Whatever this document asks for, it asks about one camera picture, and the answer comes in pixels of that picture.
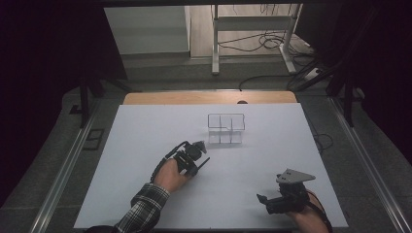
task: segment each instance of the white panel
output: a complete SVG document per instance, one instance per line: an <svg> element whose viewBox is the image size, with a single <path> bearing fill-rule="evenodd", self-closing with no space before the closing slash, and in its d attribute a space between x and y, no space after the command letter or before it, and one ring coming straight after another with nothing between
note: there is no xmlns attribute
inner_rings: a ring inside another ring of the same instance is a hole
<svg viewBox="0 0 412 233"><path fill-rule="evenodd" d="M105 8L120 54L189 51L184 6Z"/></svg>
<svg viewBox="0 0 412 233"><path fill-rule="evenodd" d="M243 142L206 145L211 159L172 194L157 228L294 228L256 196L280 196L276 174L287 168L316 176L306 187L333 226L347 226L300 104L256 104L120 106L75 228L116 224L166 153L183 141L208 141L209 114L244 114Z"/></svg>

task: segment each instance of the metal frame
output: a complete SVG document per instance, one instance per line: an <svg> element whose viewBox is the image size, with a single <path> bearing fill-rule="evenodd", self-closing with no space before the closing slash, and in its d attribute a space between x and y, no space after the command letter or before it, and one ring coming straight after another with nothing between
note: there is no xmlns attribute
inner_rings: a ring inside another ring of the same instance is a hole
<svg viewBox="0 0 412 233"><path fill-rule="evenodd" d="M72 148L67 153L67 157L63 162L56 178L54 179L51 189L49 190L48 195L46 196L45 201L40 208L39 213L34 219L33 225L30 228L30 233L43 233L46 232L46 229L49 226L49 222L52 219L52 214L57 206L58 201L60 200L61 195L63 194L64 187L69 181L70 175L73 171L76 161L79 157L80 152L82 151L83 144L85 143L87 134L91 128L91 125L94 122L96 113L100 106L100 100L96 100L96 103L91 107L91 115L84 128L79 131L79 134L74 142Z"/></svg>
<svg viewBox="0 0 412 233"><path fill-rule="evenodd" d="M336 97L333 97L329 98L329 101L332 105L333 110L335 111L336 117L338 118L343 130L345 131L346 136L351 142L351 145L354 148L358 159L360 160L360 164L362 165L366 175L369 177L369 180L375 188L375 191L378 194L379 198L381 199L381 202L386 209L388 216L394 224L396 231L399 233L412 232L403 210L400 208L395 199L395 196L392 194L385 181L379 174L377 168L375 167L375 164L370 158L371 156L363 146L363 143L361 142L357 131L355 130L355 128L350 126L350 124L345 120L345 117L342 115L343 110L339 103L339 100Z"/></svg>
<svg viewBox="0 0 412 233"><path fill-rule="evenodd" d="M295 74L296 69L289 55L289 44L297 21L297 15L301 4L292 8L291 16L274 17L219 17L218 7L215 5L215 16L213 18L213 53L212 74L219 74L219 43L220 31L258 31L258 30L285 30L285 42L279 47L286 67L290 74Z"/></svg>

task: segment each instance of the table leg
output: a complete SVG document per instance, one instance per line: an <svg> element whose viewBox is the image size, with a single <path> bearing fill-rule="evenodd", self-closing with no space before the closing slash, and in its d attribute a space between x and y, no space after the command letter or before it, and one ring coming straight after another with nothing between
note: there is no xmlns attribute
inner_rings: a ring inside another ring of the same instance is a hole
<svg viewBox="0 0 412 233"><path fill-rule="evenodd" d="M215 5L215 16L213 18L213 54L212 54L212 74L219 74L219 45L218 45L218 7Z"/></svg>
<svg viewBox="0 0 412 233"><path fill-rule="evenodd" d="M294 31L294 26L296 25L297 21L297 14L299 13L301 4L296 4L293 8L292 16L291 16L291 21L289 22L289 28L287 30L286 36L285 36L285 41L284 44L282 44L279 47L279 50L281 51L282 57L285 60L286 67L288 68L288 71L290 74L295 74L296 69L294 68L293 62L291 60L291 57L289 55L289 44L291 42L291 37Z"/></svg>

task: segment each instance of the floor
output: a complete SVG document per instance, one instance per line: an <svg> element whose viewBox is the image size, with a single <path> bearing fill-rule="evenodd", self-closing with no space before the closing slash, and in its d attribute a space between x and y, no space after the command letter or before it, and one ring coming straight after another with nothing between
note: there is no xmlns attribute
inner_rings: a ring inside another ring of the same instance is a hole
<svg viewBox="0 0 412 233"><path fill-rule="evenodd" d="M237 6L234 9L237 14L242 13ZM302 50L307 49L301 41L296 39L296 42L302 45ZM247 78L258 77L243 83L242 89L284 90L292 78L284 77L288 72L282 57L276 55L277 51L271 52L275 53L270 56L225 57L221 60L221 72L218 76L211 74L211 60L206 54L199 55L199 58L128 57L123 60L128 80L122 82L134 91L236 90ZM295 65L298 69L302 68L297 63ZM327 82L328 80L317 83L304 91L296 92L295 95L305 110L314 139L320 142L321 158L349 224L348 228L336 228L334 231L410 232L408 229L396 229L393 224L384 204L385 200L363 166L344 125L339 121L339 112L335 111L333 101L326 96ZM126 94L124 90L111 83L102 83L106 90L105 96L93 98L90 95L89 99L91 112L94 113L94 118L89 122L89 130L92 133L77 149L74 145L79 141L82 132L85 132L79 128L81 116L71 114L73 106L80 105L79 90L74 89L64 96L63 109L53 131L30 169L0 210L1 233L32 232L35 219L38 219L39 211L44 210L44 203L48 200L48 194L54 179L61 171L60 168L67 162L70 151L79 150L79 156L73 162L72 170L68 171L67 181L61 187L61 193L56 195L58 198L55 206L51 208L48 218L44 219L45 226L42 228L43 232L74 232L73 225L77 214L104 149L117 109ZM355 102L353 106L354 129L384 184L410 224L412 167L369 119L361 108L361 102ZM101 136L100 143L92 139L95 136L93 133Z"/></svg>

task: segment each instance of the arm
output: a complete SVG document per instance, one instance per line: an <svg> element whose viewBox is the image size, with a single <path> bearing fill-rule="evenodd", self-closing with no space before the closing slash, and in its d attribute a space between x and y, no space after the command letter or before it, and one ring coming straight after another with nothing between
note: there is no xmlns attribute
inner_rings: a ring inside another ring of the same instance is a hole
<svg viewBox="0 0 412 233"><path fill-rule="evenodd" d="M323 210L322 204L316 198L316 195L308 191L310 202ZM302 212L289 212L287 215L296 223L301 233L328 233L325 223L318 213L312 208L306 206Z"/></svg>
<svg viewBox="0 0 412 233"><path fill-rule="evenodd" d="M154 228L170 193L188 180L189 177L179 174L176 160L169 159L160 168L154 183L146 183L136 194L132 208L115 225L114 232L147 232Z"/></svg>

